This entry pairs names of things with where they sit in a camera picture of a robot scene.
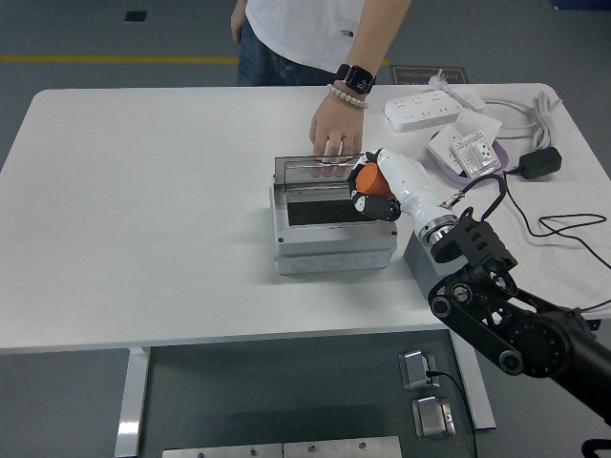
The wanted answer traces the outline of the person's left hand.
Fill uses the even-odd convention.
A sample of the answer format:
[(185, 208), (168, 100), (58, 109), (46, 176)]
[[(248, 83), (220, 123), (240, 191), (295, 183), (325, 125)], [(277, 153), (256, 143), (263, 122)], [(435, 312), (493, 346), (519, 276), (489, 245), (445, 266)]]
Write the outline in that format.
[(365, 109), (328, 92), (311, 120), (315, 156), (352, 156), (362, 151)]

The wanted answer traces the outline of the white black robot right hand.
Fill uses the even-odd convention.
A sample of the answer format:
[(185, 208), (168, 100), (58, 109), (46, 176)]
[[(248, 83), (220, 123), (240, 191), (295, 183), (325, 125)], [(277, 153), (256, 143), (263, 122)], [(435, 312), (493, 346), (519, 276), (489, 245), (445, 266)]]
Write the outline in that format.
[(423, 165), (388, 149), (365, 153), (348, 175), (348, 188), (356, 211), (370, 219), (395, 221), (406, 214), (416, 232), (457, 222)]

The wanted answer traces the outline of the person's right hand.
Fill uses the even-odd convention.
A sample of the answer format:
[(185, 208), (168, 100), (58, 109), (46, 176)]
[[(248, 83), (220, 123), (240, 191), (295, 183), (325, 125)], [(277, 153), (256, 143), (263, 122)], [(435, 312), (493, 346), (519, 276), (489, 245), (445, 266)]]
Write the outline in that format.
[(238, 1), (230, 16), (230, 27), (235, 43), (242, 43), (242, 31), (246, 23), (246, 1)]

